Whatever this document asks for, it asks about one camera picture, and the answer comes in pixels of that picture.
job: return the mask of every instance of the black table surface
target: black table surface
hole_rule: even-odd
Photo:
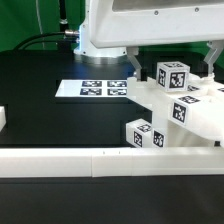
[[[199,70],[203,56],[149,52],[139,56],[150,76],[158,61]],[[125,124],[151,119],[126,98],[55,98],[62,79],[126,79],[129,63],[87,65],[71,54],[0,53],[0,105],[7,125],[0,147],[124,147]],[[216,67],[222,81],[222,69]],[[224,223],[224,176],[0,179],[0,223]]]

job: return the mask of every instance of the white cube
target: white cube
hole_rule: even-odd
[[[189,119],[191,119],[189,113],[190,109],[193,107],[197,107],[198,104],[200,106],[201,100],[192,96],[184,96],[175,99],[171,110],[171,116],[170,116],[171,121],[180,126],[185,127],[186,124],[189,123]]]
[[[143,119],[127,123],[126,141],[136,148],[151,147],[151,124]]]
[[[187,91],[190,67],[181,62],[157,64],[156,83],[165,92]]]
[[[152,147],[164,148],[166,146],[166,134],[165,129],[156,129],[152,130]]]

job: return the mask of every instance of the white block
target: white block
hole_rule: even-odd
[[[156,81],[165,92],[187,91],[190,67],[181,62],[157,64]]]
[[[151,147],[151,124],[143,119],[127,123],[126,141],[137,148]]]
[[[91,177],[89,149],[1,149],[0,177]]]
[[[0,131],[3,129],[5,124],[6,124],[5,108],[4,107],[0,107]]]
[[[92,176],[131,176],[132,150],[130,148],[102,149],[93,152]]]
[[[132,176],[199,175],[224,172],[221,148],[133,149]]]

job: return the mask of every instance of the green wall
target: green wall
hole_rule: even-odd
[[[84,19],[84,0],[66,0],[67,18],[70,28],[78,29]],[[43,31],[59,31],[58,0],[39,0]],[[13,49],[22,40],[39,34],[35,0],[1,0],[0,4],[0,51]],[[162,45],[141,48],[141,50],[193,51],[206,54],[206,43]],[[223,66],[224,54],[218,60]]]

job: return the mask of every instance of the white plastic part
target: white plastic part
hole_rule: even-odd
[[[224,174],[224,150],[0,149],[0,164],[0,178]]]
[[[224,39],[224,27],[220,25],[224,1],[173,0],[169,3],[173,4],[90,0],[90,40],[97,48],[103,48]]]
[[[98,62],[100,60],[95,60],[93,58],[117,58],[126,55],[126,48],[106,48],[97,49],[89,39],[89,0],[85,1],[86,18],[85,21],[80,25],[79,28],[79,46],[74,49],[74,53],[79,56],[85,56],[92,58],[89,62]]]
[[[183,129],[212,141],[224,140],[224,85],[214,81],[195,80],[194,91],[165,93],[156,81],[128,79],[127,97],[152,110],[156,116],[175,122]]]
[[[151,124],[138,119],[126,124],[126,141],[137,148],[152,146]]]
[[[89,177],[88,149],[0,149],[0,177]]]
[[[153,113],[152,147],[158,147],[158,145],[154,143],[155,131],[161,133],[163,136],[163,147],[212,147],[215,144],[214,141],[202,138],[174,122]]]
[[[102,149],[92,157],[92,176],[131,176],[132,150],[130,148]]]
[[[0,107],[0,131],[3,129],[5,124],[6,124],[5,108]]]

